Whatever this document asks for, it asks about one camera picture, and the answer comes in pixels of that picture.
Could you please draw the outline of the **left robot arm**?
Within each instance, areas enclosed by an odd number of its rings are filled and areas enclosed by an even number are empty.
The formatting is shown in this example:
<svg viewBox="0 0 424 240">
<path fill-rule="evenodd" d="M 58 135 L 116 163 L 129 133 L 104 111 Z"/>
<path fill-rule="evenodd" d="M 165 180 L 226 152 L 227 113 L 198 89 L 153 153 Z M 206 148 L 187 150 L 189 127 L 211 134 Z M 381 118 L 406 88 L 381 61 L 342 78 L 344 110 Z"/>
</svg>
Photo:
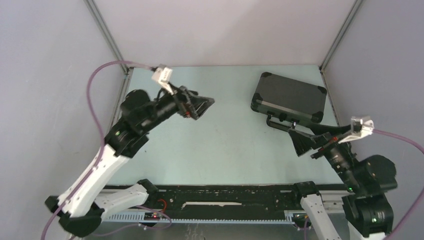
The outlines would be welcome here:
<svg viewBox="0 0 424 240">
<path fill-rule="evenodd" d="M 147 179 L 106 196 L 100 192 L 148 142 L 151 130 L 175 114 L 197 120 L 214 102 L 184 86 L 172 86 L 171 92 L 161 89 L 155 99 L 145 90 L 131 91 L 120 106 L 121 117 L 103 138 L 92 162 L 67 191 L 49 196 L 45 205 L 66 232 L 79 238 L 92 234 L 106 218 L 125 209 L 153 208 L 158 189 Z"/>
</svg>

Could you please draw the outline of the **black poker set case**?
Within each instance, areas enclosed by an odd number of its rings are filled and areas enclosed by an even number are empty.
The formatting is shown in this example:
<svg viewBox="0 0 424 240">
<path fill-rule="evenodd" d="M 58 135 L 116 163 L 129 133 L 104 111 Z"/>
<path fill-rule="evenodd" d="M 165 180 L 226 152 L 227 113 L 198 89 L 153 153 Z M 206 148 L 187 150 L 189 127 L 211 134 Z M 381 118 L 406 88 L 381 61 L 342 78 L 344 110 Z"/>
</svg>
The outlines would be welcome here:
<svg viewBox="0 0 424 240">
<path fill-rule="evenodd" d="M 252 96 L 250 108 L 267 116 L 266 124 L 286 131 L 289 127 L 280 122 L 308 127 L 320 124 L 325 113 L 327 90 L 323 86 L 263 72 Z"/>
</svg>

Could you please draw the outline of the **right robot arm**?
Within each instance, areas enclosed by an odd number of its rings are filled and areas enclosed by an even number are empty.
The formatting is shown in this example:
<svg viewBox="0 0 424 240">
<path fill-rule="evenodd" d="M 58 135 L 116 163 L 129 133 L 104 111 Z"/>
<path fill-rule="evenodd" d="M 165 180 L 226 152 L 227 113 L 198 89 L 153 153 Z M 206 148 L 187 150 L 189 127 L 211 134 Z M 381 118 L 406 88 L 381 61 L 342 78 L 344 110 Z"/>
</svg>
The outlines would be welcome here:
<svg viewBox="0 0 424 240">
<path fill-rule="evenodd" d="M 313 124 L 312 133 L 295 128 L 288 129 L 298 156 L 310 150 L 312 159 L 325 157 L 347 188 L 342 197 L 343 210 L 352 235 L 359 239 L 387 236 L 393 227 L 394 212 L 385 194 L 397 188 L 395 164 L 382 155 L 358 160 L 352 152 L 351 142 L 370 136 L 374 130 L 372 120 L 354 120 L 346 126 Z"/>
</svg>

